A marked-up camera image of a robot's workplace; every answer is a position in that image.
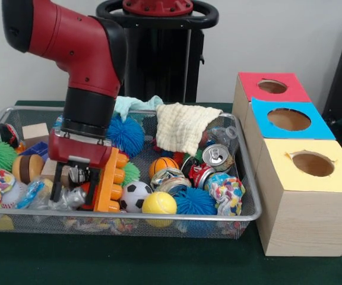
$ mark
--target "light blue cloth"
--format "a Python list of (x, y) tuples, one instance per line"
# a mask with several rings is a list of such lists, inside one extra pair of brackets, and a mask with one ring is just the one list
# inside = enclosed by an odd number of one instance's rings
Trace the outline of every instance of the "light blue cloth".
[(154, 96), (148, 102), (132, 97), (118, 96), (114, 111), (119, 113), (122, 121), (125, 122), (130, 110), (156, 110), (158, 105), (162, 105), (163, 100), (159, 96)]

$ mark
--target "orange plastic block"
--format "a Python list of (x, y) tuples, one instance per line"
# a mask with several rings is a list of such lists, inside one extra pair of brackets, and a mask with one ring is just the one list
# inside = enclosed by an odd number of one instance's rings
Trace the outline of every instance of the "orange plastic block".
[(126, 155), (119, 153), (117, 148), (112, 148), (110, 158), (102, 170), (97, 193), (95, 193), (94, 211), (119, 212), (119, 204), (115, 200), (122, 196), (122, 187), (118, 184), (125, 179), (125, 171), (120, 168), (125, 167), (128, 161)]

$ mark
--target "basketball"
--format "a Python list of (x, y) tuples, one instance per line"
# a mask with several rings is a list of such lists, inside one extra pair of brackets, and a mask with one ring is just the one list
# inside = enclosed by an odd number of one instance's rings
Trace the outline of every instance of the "basketball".
[(153, 178), (155, 173), (168, 167), (179, 169), (178, 164), (173, 159), (170, 159), (169, 157), (161, 157), (153, 161), (153, 163), (150, 166), (150, 171), (149, 171), (150, 179)]

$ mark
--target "yellow tennis ball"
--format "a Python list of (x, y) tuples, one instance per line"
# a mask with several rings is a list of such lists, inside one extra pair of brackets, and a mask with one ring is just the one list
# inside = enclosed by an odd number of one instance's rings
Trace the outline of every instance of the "yellow tennis ball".
[[(168, 193), (154, 192), (143, 202), (142, 212), (147, 214), (176, 214), (176, 201)], [(167, 227), (172, 220), (146, 220), (154, 227)]]

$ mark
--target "towel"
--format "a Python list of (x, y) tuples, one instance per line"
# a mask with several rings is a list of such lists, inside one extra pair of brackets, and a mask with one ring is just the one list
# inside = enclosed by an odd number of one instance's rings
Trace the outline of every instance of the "towel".
[(148, 102), (137, 98), (118, 96), (114, 111), (119, 113), (122, 121), (125, 122), (130, 110), (156, 110), (156, 107), (162, 104), (163, 100), (159, 96), (154, 96)]
[(202, 133), (223, 111), (180, 103), (157, 107), (157, 146), (195, 156)]

